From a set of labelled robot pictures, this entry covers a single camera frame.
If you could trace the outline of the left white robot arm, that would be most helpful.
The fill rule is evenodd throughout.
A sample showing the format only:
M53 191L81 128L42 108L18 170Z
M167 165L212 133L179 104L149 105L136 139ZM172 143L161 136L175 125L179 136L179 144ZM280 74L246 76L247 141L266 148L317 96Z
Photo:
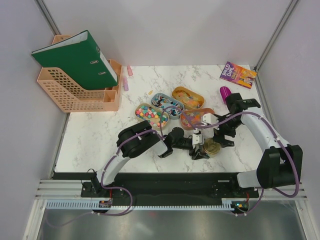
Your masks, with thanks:
M185 137L181 127L174 127L163 137L142 121L122 130L118 134L118 147L115 154L106 162L104 168L97 171L98 180L92 185L92 191L99 197L106 196L110 191L110 184L123 166L147 150L151 149L159 158L166 158L174 149L188 151L192 160L208 159L210 156L204 149L204 137L199 130Z

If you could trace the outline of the gold jar lid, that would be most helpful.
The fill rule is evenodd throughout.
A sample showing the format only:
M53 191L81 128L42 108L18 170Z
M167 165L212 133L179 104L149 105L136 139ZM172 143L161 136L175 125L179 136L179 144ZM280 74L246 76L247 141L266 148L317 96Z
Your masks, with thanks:
M212 138L207 138L204 141L203 148L207 150L221 149L221 145L218 142L215 142Z

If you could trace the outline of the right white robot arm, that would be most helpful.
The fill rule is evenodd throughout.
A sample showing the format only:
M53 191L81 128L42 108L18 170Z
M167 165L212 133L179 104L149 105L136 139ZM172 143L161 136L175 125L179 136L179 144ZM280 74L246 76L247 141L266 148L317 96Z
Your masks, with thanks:
M257 169L238 173L237 179L229 184L230 193L240 197L251 187L298 187L303 160L302 148L290 144L280 136L263 117L261 105L256 99L243 99L239 93L232 93L225 98L225 103L229 113L217 116L219 126L214 130L213 140L222 148L232 147L235 143L227 137L235 137L236 129L244 125L262 151Z

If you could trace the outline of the clear glass jar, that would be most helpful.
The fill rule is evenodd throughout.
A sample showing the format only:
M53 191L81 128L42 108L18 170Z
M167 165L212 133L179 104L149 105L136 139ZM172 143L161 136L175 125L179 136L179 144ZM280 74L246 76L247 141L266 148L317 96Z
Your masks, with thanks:
M208 155L209 158L214 158L220 152L220 150L220 148L215 148L213 150L204 148L204 152Z

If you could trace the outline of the pink gummy star tray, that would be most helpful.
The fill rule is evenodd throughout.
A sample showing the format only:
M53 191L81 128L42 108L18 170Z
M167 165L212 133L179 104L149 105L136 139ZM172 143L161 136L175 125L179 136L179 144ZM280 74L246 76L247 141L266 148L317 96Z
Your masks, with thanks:
M185 115L180 115L180 123L181 127L184 130L192 130L192 126L188 120L191 121L193 125L200 124L202 120L202 116L205 114L214 114L215 111L212 108L199 108L199 109L192 109L192 110L185 110Z

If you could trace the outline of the magenta plastic scoop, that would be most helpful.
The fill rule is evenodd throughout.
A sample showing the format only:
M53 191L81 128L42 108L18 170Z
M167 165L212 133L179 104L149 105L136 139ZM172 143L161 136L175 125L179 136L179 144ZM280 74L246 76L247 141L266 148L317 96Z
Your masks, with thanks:
M223 103L226 105L226 98L232 94L231 90L226 86L222 86L220 87L219 92Z

